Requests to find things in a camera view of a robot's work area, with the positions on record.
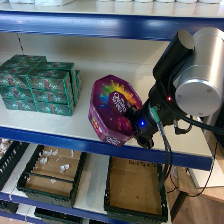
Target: stack of green boxes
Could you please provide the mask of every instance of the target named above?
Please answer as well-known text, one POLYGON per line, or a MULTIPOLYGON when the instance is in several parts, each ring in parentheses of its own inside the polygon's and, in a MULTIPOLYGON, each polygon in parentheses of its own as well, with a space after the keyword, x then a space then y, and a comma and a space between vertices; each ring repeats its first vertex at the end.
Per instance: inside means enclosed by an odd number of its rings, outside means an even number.
POLYGON ((15 55, 0 66, 0 95, 7 109, 36 111, 27 75, 40 61, 46 57, 15 55))
POLYGON ((80 96, 74 63, 15 55, 0 67, 0 94, 7 109, 71 116, 80 96))
POLYGON ((74 63, 40 62, 28 74, 38 111, 71 116, 80 95, 80 71, 74 63))

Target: black crate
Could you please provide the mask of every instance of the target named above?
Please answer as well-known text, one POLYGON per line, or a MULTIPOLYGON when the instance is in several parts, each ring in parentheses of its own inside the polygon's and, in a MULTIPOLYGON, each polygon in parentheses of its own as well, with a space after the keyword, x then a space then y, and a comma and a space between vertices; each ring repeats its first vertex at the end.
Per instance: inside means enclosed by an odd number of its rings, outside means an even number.
MULTIPOLYGON (((72 181, 72 189, 70 191, 69 197, 66 197, 59 194, 52 194, 49 192, 30 189, 25 187, 26 182, 29 179, 29 176, 36 175, 32 173, 32 170, 35 167, 35 164, 38 161, 39 157, 41 156, 43 149, 44 149, 43 145, 37 146, 37 149, 35 150, 30 161, 27 163, 25 170, 23 171, 22 175, 19 178, 19 181, 17 183, 17 189, 19 191, 23 191, 31 200, 40 201, 40 202, 44 202, 48 204, 59 205, 59 206, 67 207, 67 208, 72 208, 75 202, 75 198, 76 198, 78 186, 79 186, 79 181, 80 181, 82 170, 85 164, 86 153, 82 153, 80 156, 76 174, 75 174, 74 180, 72 181)), ((39 176, 42 176, 48 179, 55 179, 56 181, 71 183, 70 181, 67 181, 67 180, 62 180, 55 177, 49 177, 46 175, 44 176, 39 175, 39 176)))
POLYGON ((19 206, 19 204, 0 200, 0 211, 1 212, 15 214, 18 209, 18 206, 19 206))
MULTIPOLYGON (((166 192, 164 185, 160 190, 160 200, 161 200, 161 210, 162 214, 150 214, 146 212, 139 212, 119 207, 110 206, 110 173, 112 168, 112 157, 110 157, 110 162, 108 166, 108 174, 107 174, 107 183, 106 190, 104 196, 104 209, 107 212, 107 216, 111 219, 117 219, 121 221, 126 221, 129 223, 138 223, 138 224, 153 224, 153 223, 162 223, 168 221, 168 209, 167 209, 167 201, 166 201, 166 192)), ((139 164, 144 165, 144 162, 136 161, 139 164)), ((157 165, 158 179, 162 175, 162 166, 157 165)))
POLYGON ((46 223, 52 224, 82 224, 82 218, 67 215, 60 212, 54 212, 42 208, 36 208, 34 215, 41 218, 46 223))
POLYGON ((100 222, 100 221, 90 219, 89 224, 107 224, 107 222, 100 222))
POLYGON ((28 145, 29 143, 14 141, 0 159, 0 190, 2 190, 5 183, 8 181, 12 171, 20 161, 28 145))

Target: shelf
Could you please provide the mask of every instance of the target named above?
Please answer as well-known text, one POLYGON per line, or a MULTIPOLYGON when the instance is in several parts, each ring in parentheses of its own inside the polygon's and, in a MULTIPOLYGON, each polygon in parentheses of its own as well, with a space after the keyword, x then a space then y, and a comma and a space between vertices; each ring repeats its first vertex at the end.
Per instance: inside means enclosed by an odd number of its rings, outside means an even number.
POLYGON ((0 32, 171 40, 178 29, 224 30, 223 4, 99 2, 78 0, 61 7, 0 5, 0 32))
POLYGON ((8 180, 7 185, 5 188, 3 188, 2 193, 8 195, 8 200, 10 199, 15 203, 31 205, 52 211, 62 212, 65 214, 99 220, 102 222, 112 224, 127 224, 118 220, 109 219, 103 208, 109 156, 97 154, 87 155, 73 209, 33 201, 28 199, 28 197, 23 192, 18 191, 16 188, 18 178, 23 172, 35 148, 36 145, 29 145, 21 161, 17 164, 13 175, 8 180))
MULTIPOLYGON (((90 63, 88 64, 89 68, 81 70, 82 93, 72 117, 10 111, 5 109, 2 99, 0 99, 0 137, 90 153, 164 163, 165 150, 159 133, 153 136, 155 143, 153 149, 145 150, 138 146, 135 139, 131 139, 121 148, 103 143, 99 141, 93 130, 88 120, 88 112, 95 80, 107 74, 114 74, 123 78, 133 86, 143 102, 146 101, 148 91, 155 83, 153 76, 148 73, 119 71, 114 69, 118 64, 112 64, 113 66, 110 63, 105 63, 107 69, 102 69, 102 65, 99 70, 91 67, 90 63)), ((187 126, 188 124, 185 122, 180 122, 180 127, 187 126)), ((189 133, 180 136, 175 135, 172 126, 165 127, 165 131, 173 151, 173 165, 202 170, 210 169, 212 156, 199 128, 193 127, 189 133)))
POLYGON ((25 217, 26 217, 26 214, 27 214, 29 208, 30 208, 29 205, 20 204, 15 214, 0 211, 0 216, 7 217, 10 219, 17 219, 17 220, 25 221, 26 220, 25 217))

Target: gray cylinder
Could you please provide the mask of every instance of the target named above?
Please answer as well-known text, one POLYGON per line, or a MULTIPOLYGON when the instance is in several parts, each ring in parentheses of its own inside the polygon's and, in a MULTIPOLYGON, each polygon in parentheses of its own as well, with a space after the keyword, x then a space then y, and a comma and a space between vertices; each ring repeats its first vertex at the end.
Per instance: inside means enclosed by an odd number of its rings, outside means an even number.
POLYGON ((209 116, 222 104, 224 33, 205 28, 195 33, 195 53, 179 72, 175 98, 184 112, 209 116))

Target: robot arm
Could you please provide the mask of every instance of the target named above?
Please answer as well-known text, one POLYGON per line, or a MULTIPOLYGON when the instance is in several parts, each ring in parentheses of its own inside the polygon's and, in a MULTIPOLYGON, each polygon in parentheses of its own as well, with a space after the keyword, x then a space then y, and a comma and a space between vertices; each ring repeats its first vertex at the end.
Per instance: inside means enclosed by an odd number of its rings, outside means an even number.
POLYGON ((126 113, 138 143, 149 149, 158 131, 151 113, 157 113, 163 126, 176 125, 187 114, 209 116, 222 104, 224 72, 224 33, 204 28, 191 36, 179 30, 153 69, 156 84, 140 110, 126 113))

